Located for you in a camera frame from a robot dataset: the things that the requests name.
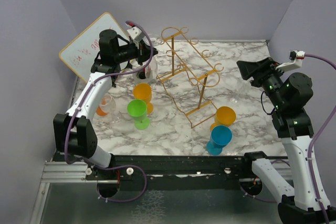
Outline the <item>blue goblet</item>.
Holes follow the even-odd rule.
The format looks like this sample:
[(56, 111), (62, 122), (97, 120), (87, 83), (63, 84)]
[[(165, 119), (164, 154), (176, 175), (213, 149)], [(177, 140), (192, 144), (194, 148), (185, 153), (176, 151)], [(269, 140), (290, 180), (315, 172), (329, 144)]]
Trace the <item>blue goblet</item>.
[(219, 125), (212, 129), (210, 139), (206, 144), (206, 150), (211, 155), (219, 155), (225, 146), (227, 146), (233, 138), (230, 128)]

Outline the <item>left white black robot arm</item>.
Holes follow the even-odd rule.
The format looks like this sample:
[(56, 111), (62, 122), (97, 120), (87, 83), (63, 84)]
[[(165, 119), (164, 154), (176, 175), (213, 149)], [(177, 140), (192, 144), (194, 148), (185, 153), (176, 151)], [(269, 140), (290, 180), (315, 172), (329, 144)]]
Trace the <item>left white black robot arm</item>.
[(89, 80), (77, 101), (64, 114), (53, 119), (56, 149), (62, 152), (70, 164), (69, 156), (83, 158), (98, 166), (98, 173), (104, 179), (115, 175), (113, 155), (98, 146), (98, 139), (91, 121), (103, 96), (114, 85), (117, 76), (122, 75), (120, 65), (135, 59), (140, 65), (134, 72), (147, 67), (157, 50), (148, 34), (135, 23), (130, 23), (129, 38), (124, 38), (113, 29), (99, 34), (99, 51), (91, 67)]

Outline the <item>clear wine glass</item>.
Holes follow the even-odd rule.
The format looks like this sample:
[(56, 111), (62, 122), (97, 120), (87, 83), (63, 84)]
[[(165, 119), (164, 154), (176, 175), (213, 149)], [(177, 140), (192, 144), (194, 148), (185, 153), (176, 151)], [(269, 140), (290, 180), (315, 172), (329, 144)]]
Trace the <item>clear wine glass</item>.
[[(159, 45), (163, 44), (162, 38), (157, 34), (149, 34), (149, 38), (154, 48), (157, 48)], [(156, 78), (158, 72), (158, 64), (156, 58), (153, 56), (150, 64), (144, 68), (142, 71), (134, 73), (133, 80), (135, 84), (139, 83), (152, 83)]]

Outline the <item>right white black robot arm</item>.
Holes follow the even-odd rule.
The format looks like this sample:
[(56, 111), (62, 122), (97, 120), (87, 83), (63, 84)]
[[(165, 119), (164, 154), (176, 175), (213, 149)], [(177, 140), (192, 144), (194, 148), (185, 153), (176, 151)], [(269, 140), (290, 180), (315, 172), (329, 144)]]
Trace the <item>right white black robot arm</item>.
[(293, 51), (289, 63), (279, 64), (268, 57), (261, 61), (237, 61), (244, 80), (264, 93), (274, 106), (272, 123), (285, 148), (293, 185), (273, 167), (264, 152), (245, 153), (241, 171), (246, 177), (255, 175), (274, 197), (282, 223), (330, 223), (335, 221), (333, 207), (324, 191), (313, 146), (318, 133), (304, 107), (313, 96), (312, 80), (304, 73), (286, 71), (302, 65), (304, 53)]

